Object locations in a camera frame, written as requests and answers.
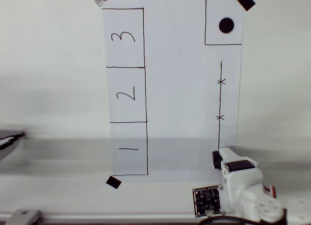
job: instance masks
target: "black circle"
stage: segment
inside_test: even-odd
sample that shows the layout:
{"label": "black circle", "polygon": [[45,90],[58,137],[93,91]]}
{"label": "black circle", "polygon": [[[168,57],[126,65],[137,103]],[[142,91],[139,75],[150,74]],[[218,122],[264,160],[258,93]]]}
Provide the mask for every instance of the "black circle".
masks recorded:
{"label": "black circle", "polygon": [[225,17],[219,22],[219,29],[223,33],[229,33],[234,28],[234,22],[231,18]]}

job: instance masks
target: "robotic arm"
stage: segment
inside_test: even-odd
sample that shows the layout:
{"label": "robotic arm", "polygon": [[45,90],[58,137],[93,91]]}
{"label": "robotic arm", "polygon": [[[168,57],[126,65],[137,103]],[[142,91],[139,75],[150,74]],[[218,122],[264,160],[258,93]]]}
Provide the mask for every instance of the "robotic arm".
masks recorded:
{"label": "robotic arm", "polygon": [[223,181],[218,186],[194,189],[196,216],[208,216],[200,224],[214,221],[237,221],[255,225],[310,225],[311,202],[298,199],[284,209],[263,185],[258,163],[234,153],[230,148],[213,152],[213,162]]}

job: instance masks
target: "drawn square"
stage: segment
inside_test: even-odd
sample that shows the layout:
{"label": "drawn square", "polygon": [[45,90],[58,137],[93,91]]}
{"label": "drawn square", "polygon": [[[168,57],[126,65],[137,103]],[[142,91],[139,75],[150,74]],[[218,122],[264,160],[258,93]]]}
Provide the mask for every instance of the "drawn square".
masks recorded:
{"label": "drawn square", "polygon": [[[205,44],[240,45],[242,44],[244,10],[235,0],[205,0]],[[228,32],[221,28],[231,20]]]}
{"label": "drawn square", "polygon": [[104,9],[106,66],[144,67],[143,10]]}
{"label": "drawn square", "polygon": [[113,174],[147,174],[146,123],[112,123]]}
{"label": "drawn square", "polygon": [[107,71],[110,121],[146,121],[144,69],[107,69]]}

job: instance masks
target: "white paper sheet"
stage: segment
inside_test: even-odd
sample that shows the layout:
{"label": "white paper sheet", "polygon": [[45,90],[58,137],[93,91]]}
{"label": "white paper sheet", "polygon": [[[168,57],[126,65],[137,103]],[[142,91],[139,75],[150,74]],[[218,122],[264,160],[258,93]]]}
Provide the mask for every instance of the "white paper sheet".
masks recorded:
{"label": "white paper sheet", "polygon": [[[218,182],[212,151],[236,142],[243,8],[108,0],[103,13],[113,174]],[[225,17],[234,22],[227,34]]]}

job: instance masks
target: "drawn vertical line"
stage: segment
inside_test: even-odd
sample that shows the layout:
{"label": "drawn vertical line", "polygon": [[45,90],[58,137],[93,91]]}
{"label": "drawn vertical line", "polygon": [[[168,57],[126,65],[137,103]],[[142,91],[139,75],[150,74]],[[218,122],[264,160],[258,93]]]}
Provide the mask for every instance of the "drawn vertical line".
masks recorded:
{"label": "drawn vertical line", "polygon": [[220,62],[220,86],[219,86],[219,111],[218,111],[218,150],[220,148],[220,120],[222,106],[222,80],[223,80],[223,61]]}
{"label": "drawn vertical line", "polygon": [[145,54],[145,9],[142,9],[142,35],[143,35],[143,54],[144,54],[144,76],[145,76],[145,113],[146,113],[146,165],[147,165],[147,175],[149,174],[148,166],[148,117],[147,117],[147,80],[146,80],[146,54]]}
{"label": "drawn vertical line", "polygon": [[206,11],[207,11],[207,0],[205,0],[205,29],[204,29],[204,44],[206,44],[206,22],[207,22],[207,16],[206,16]]}

